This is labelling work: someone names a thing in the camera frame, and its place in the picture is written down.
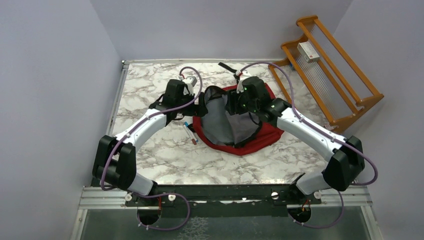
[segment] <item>white box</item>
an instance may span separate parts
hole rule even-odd
[[[297,49],[300,54],[304,57],[307,63],[317,62],[320,59],[320,55],[318,55],[317,51],[315,51],[314,46],[308,41],[299,42],[297,45]]]

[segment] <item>screw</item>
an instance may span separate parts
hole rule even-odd
[[[321,193],[320,193],[319,191],[314,192],[314,193],[313,193],[313,196],[314,196],[316,199],[321,199]]]
[[[125,201],[129,202],[129,201],[131,201],[131,200],[133,200],[133,196],[131,196],[131,194],[130,194],[130,193],[127,193],[127,194],[125,195]]]
[[[171,202],[174,201],[175,198],[176,198],[176,196],[174,194],[168,195],[168,200],[171,201]]]
[[[272,199],[277,200],[277,199],[278,199],[278,197],[279,197],[278,192],[273,191],[273,192],[271,193],[271,197],[272,197]]]

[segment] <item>white wall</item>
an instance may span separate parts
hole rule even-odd
[[[88,0],[0,5],[0,238],[68,239],[122,64]]]
[[[385,95],[355,135],[380,172],[369,190],[386,240],[424,236],[423,10],[422,0],[354,0],[334,34]]]
[[[300,17],[333,32],[352,0],[91,0],[125,60],[283,58]]]

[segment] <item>black strap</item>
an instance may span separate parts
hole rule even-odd
[[[235,70],[234,68],[231,68],[230,66],[228,66],[227,64],[225,64],[223,62],[219,62],[218,65],[225,68],[226,70],[232,72],[233,74],[235,74],[237,72],[237,70]]]
[[[195,133],[195,132],[196,132],[196,131],[195,131],[195,128],[193,127],[193,123],[192,123],[192,124],[189,124],[189,125],[187,126],[187,128],[188,128],[188,130],[192,131],[193,133]]]
[[[218,65],[221,66],[221,67],[223,67],[223,68],[225,68],[226,70],[232,72],[233,73],[233,76],[235,78],[236,83],[239,84],[240,76],[237,76],[236,75],[237,70],[235,70],[234,68],[231,68],[230,66],[228,66],[227,64],[225,64],[223,62],[219,62]]]

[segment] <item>marble surface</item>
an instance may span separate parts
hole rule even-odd
[[[228,63],[234,69],[246,64]],[[217,63],[132,63],[113,134],[126,130],[139,119],[149,104],[165,92],[168,80],[176,79],[184,66],[200,72],[203,89],[211,85],[224,88],[235,84],[232,74]],[[297,109],[320,125],[327,124],[299,75],[289,68],[284,70],[294,84]],[[248,71],[268,83],[276,97],[284,99],[266,65],[255,65]],[[184,75],[193,76],[194,72],[187,70]],[[197,145],[193,145],[182,127],[184,121],[190,123],[192,118],[172,121],[141,147],[137,153],[138,173],[159,184],[284,184],[291,183],[301,173],[322,170],[326,165],[312,148],[287,132],[273,145],[242,157],[209,148],[200,139]]]

